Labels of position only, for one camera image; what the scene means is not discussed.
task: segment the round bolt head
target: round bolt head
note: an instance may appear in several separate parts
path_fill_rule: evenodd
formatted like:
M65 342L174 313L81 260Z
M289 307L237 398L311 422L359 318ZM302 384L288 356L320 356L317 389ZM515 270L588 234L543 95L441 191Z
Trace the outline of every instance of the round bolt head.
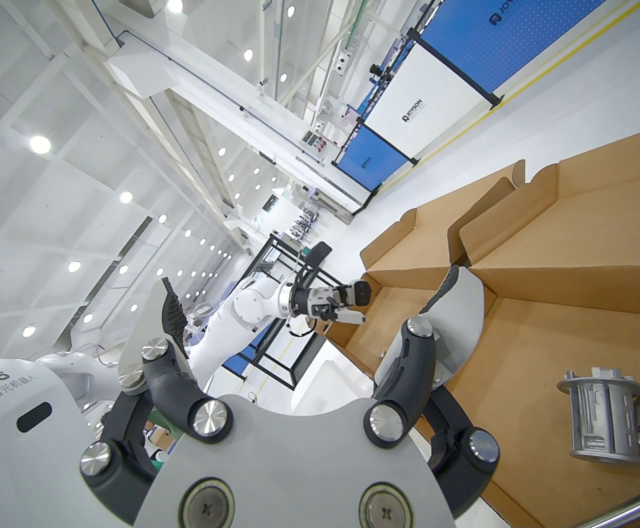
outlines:
M369 425L373 433L385 442L395 442L404 433L400 414L384 403L376 405L372 409L369 415Z
M200 405L193 419L193 430L200 436L210 437L227 423L227 407L220 400L210 399Z
M404 528L406 526L403 506L391 493L378 492L371 495L367 501L365 515L371 528Z
M169 350L169 342L164 337L154 337L142 347L142 357L147 361L161 358Z
M180 505L184 528L229 528L236 505L231 489L218 479L206 479L185 493Z
M105 442L94 442L84 450L80 459L80 471L85 477L102 473L111 461L111 448Z
M500 447L495 438L486 431L478 429L469 436L471 452L483 462L493 463L498 460Z
M140 383L144 377L142 363L132 363L118 373L118 382L123 388L131 388Z
M418 337L430 337L433 334L431 323L424 317L412 317L406 322L406 326L409 332Z

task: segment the white floor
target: white floor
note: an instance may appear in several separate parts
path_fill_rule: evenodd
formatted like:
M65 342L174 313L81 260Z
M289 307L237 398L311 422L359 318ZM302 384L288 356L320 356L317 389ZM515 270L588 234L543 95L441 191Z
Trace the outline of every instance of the white floor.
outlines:
M333 247L325 270L345 282L359 277L364 272L360 250L407 209L518 159L526 160L530 179L550 163L640 132L639 51L640 10L636 10L388 191L382 191L350 226L324 220L323 240ZM282 340L271 354L287 363L299 349L289 336ZM369 380L330 345L323 347L294 395L257 370L249 372L243 384L225 373L214 385L219 393L255 392L259 406L289 414L325 360L333 360L342 369L356 392L367 389ZM418 441L428 455L429 445L421 438ZM458 526L489 528L504 527L505 523L488 506L477 503L458 520Z

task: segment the open cardboard box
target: open cardboard box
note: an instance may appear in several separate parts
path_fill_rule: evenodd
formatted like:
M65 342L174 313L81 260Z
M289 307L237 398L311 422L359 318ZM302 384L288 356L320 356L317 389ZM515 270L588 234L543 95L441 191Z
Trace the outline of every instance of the open cardboard box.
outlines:
M322 331L373 374L449 263L468 259L485 285L484 330L447 387L500 444L483 496L518 528L568 527L640 490L638 467L570 457L569 399L556 389L568 369L640 378L640 134L546 167L499 200L486 180L407 212L364 249L367 322ZM425 420L417 428L430 438Z

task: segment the green object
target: green object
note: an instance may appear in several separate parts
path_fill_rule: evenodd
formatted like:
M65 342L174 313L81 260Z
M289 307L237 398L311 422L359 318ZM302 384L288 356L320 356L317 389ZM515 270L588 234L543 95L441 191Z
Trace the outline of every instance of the green object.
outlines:
M157 426L165 428L169 431L169 434L173 437L173 439L177 442L182 438L183 432L174 426L169 420L167 420L161 412L154 407L154 409L149 413L149 421Z
M356 19L351 27L351 31L349 32L349 38L347 39L347 44L344 47L345 49L349 49L349 44L351 44L353 33L355 32L356 28L358 27L358 24L360 23L360 19L362 18L362 14L366 6L367 6L367 0L362 0L362 2L360 3L360 9L358 9L358 14L356 15Z

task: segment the blue banner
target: blue banner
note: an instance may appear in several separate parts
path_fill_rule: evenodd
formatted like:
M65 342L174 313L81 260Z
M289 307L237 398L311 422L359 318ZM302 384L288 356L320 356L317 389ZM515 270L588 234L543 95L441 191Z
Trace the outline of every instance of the blue banner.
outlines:
M370 130L360 127L338 167L365 189L373 191L406 162L407 159L396 149Z
M492 92L604 0L445 0L422 38Z

